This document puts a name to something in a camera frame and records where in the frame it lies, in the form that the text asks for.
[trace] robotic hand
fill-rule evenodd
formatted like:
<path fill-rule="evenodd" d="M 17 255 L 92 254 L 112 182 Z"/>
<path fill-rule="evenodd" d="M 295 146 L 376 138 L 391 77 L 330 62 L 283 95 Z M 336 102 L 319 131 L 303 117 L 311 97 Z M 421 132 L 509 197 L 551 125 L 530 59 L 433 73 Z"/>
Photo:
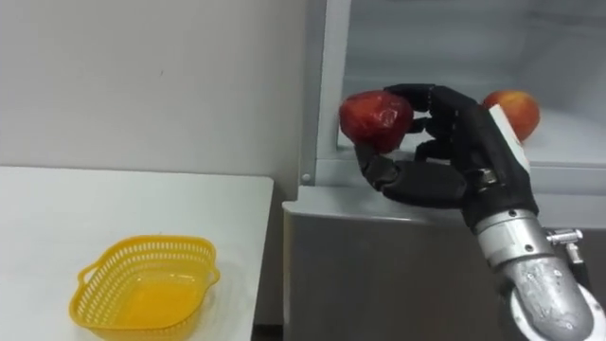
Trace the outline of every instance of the robotic hand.
<path fill-rule="evenodd" d="M 434 84 L 384 90 L 406 98 L 415 111 L 428 112 L 415 119 L 409 134 L 425 131 L 434 139 L 417 146 L 414 160 L 402 161 L 356 145 L 368 183 L 397 202 L 461 210 L 502 279 L 508 339 L 606 340 L 601 307 L 556 256 L 551 243 L 557 236 L 548 237 L 537 219 L 528 164 L 501 109 L 489 111 Z M 427 158 L 450 164 L 424 162 Z"/>

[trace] white label on robot hand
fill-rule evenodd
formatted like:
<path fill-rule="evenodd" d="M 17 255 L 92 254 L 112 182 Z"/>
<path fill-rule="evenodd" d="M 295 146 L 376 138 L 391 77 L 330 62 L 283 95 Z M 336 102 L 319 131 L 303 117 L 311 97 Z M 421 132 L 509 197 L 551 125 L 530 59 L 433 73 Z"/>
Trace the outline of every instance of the white label on robot hand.
<path fill-rule="evenodd" d="M 495 104 L 492 108 L 490 108 L 490 114 L 492 115 L 496 125 L 499 127 L 503 138 L 508 143 L 509 149 L 513 153 L 513 156 L 515 156 L 516 160 L 518 160 L 520 166 L 522 166 L 528 172 L 528 174 L 530 174 L 530 164 L 528 163 L 528 159 L 526 158 L 526 154 L 522 148 L 522 143 L 520 143 L 518 136 L 516 136 L 513 132 L 513 128 L 511 128 L 503 108 L 501 108 L 499 104 Z"/>

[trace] apple held by robot hand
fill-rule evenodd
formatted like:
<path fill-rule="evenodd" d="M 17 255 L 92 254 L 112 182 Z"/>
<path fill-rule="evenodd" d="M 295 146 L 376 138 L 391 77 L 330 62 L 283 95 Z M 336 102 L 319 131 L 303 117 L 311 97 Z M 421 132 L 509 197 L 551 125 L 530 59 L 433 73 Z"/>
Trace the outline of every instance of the apple held by robot hand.
<path fill-rule="evenodd" d="M 390 153 L 400 146 L 413 116 L 406 99 L 383 90 L 353 95 L 339 108 L 343 134 L 355 144 L 369 144 L 377 153 Z"/>

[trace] yellow plastic basket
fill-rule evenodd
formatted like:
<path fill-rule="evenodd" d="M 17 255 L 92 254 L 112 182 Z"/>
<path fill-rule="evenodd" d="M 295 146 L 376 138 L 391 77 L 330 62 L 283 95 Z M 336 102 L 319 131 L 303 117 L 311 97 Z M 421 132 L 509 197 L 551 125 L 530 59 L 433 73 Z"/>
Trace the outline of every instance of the yellow plastic basket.
<path fill-rule="evenodd" d="M 80 272 L 69 314 L 105 340 L 185 340 L 198 323 L 206 291 L 219 280 L 215 257 L 214 245 L 202 238 L 119 242 Z"/>

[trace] apple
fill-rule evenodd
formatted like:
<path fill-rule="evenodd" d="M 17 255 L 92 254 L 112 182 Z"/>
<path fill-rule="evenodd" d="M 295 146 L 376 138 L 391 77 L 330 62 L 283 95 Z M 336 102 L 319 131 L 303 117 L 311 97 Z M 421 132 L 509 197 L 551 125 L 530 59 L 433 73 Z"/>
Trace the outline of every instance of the apple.
<path fill-rule="evenodd" d="M 520 141 L 527 139 L 541 120 L 539 104 L 524 91 L 500 90 L 488 95 L 482 105 L 490 109 L 495 104 L 501 105 L 505 116 Z"/>
<path fill-rule="evenodd" d="M 343 134 L 354 144 L 371 145 L 377 153 L 390 153 L 400 146 L 413 116 L 406 99 L 383 90 L 350 96 L 339 108 Z"/>

